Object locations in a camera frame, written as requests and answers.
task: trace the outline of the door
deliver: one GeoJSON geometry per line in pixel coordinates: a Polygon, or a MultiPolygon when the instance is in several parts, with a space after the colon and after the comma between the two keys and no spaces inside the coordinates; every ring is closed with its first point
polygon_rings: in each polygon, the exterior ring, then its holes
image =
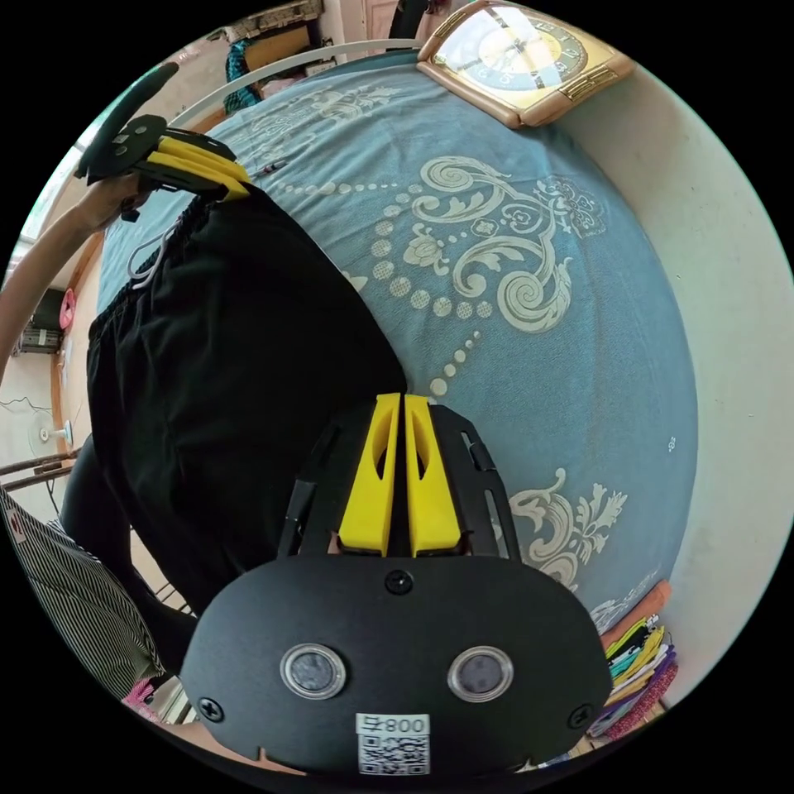
{"type": "MultiPolygon", "coordinates": [[[[388,39],[391,22],[397,10],[398,0],[364,0],[364,18],[366,21],[366,37],[368,39],[388,39]]],[[[447,18],[449,3],[442,2],[434,14],[425,14],[419,23],[416,38],[427,41],[433,31],[447,18]]]]}

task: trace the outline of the yellow plastic part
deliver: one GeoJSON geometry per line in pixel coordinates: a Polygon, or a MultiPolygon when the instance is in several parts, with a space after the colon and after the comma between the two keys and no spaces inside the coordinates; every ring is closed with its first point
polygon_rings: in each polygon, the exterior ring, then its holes
{"type": "Polygon", "coordinates": [[[222,184],[228,191],[223,201],[245,199],[249,195],[243,185],[250,184],[251,179],[239,163],[184,141],[164,136],[160,139],[157,151],[153,151],[146,161],[222,184]]]}
{"type": "Polygon", "coordinates": [[[405,462],[411,552],[451,551],[461,540],[447,473],[424,397],[405,396],[405,462]],[[424,474],[419,476],[419,460],[424,474]]]}
{"type": "Polygon", "coordinates": [[[395,497],[395,459],[400,395],[378,395],[356,479],[347,501],[339,540],[346,549],[386,556],[395,497]],[[382,476],[378,463],[384,456],[382,476]]]}

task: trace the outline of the screw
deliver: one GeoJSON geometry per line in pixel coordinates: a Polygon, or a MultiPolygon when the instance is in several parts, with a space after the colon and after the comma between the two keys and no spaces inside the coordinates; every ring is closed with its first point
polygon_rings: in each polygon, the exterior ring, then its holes
{"type": "Polygon", "coordinates": [[[583,725],[587,725],[592,718],[593,707],[589,703],[585,703],[583,706],[579,706],[578,709],[574,709],[571,712],[571,716],[568,717],[568,727],[574,730],[579,729],[583,725]]]}
{"type": "Polygon", "coordinates": [[[404,596],[414,588],[414,580],[406,571],[392,571],[386,574],[386,590],[395,596],[404,596]]]}
{"type": "Polygon", "coordinates": [[[203,697],[198,701],[198,710],[210,722],[223,722],[223,709],[208,697],[203,697]]]}

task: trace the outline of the clock face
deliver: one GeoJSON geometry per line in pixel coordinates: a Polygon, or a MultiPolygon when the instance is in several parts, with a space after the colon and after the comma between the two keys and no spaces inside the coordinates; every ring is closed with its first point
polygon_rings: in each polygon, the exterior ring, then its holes
{"type": "Polygon", "coordinates": [[[521,8],[485,8],[463,22],[439,47],[433,63],[499,92],[554,88],[587,63],[582,43],[552,22],[521,8]]]}

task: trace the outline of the window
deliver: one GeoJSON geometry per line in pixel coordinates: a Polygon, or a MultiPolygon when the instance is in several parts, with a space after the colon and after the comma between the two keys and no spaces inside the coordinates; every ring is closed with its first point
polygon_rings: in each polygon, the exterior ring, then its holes
{"type": "MultiPolygon", "coordinates": [[[[130,88],[143,80],[148,74],[151,74],[157,66],[153,66],[149,69],[146,74],[142,75],[135,83],[132,84],[130,88]]],[[[61,190],[63,189],[66,182],[72,176],[72,174],[77,169],[77,165],[80,162],[80,157],[83,154],[83,151],[91,144],[93,139],[96,137],[97,132],[99,132],[99,128],[105,123],[110,116],[112,110],[122,101],[122,98],[126,96],[127,91],[125,91],[121,96],[114,99],[92,122],[88,125],[88,128],[85,132],[77,139],[74,146],[72,146],[69,151],[66,153],[64,159],[60,162],[58,167],[55,169],[53,175],[47,180],[47,184],[44,186],[44,189],[39,194],[39,198],[36,199],[36,203],[33,205],[33,209],[31,210],[30,215],[28,215],[27,220],[25,221],[24,225],[22,226],[22,233],[20,235],[20,240],[17,242],[17,245],[14,247],[14,253],[12,258],[9,262],[8,272],[11,272],[13,268],[18,264],[19,260],[27,253],[30,249],[31,243],[27,241],[23,241],[22,238],[27,238],[28,240],[35,241],[38,236],[41,234],[44,228],[44,224],[47,218],[50,215],[52,208],[55,206],[55,202],[58,200],[58,196],[60,195],[61,190]]]]}
{"type": "Polygon", "coordinates": [[[66,157],[59,163],[53,175],[47,180],[44,189],[39,193],[39,198],[33,205],[31,214],[27,216],[27,220],[22,226],[22,235],[36,239],[44,227],[47,216],[50,210],[55,205],[61,188],[66,184],[67,179],[74,173],[77,164],[80,162],[80,156],[83,153],[76,149],[74,146],[66,153],[66,157]]]}

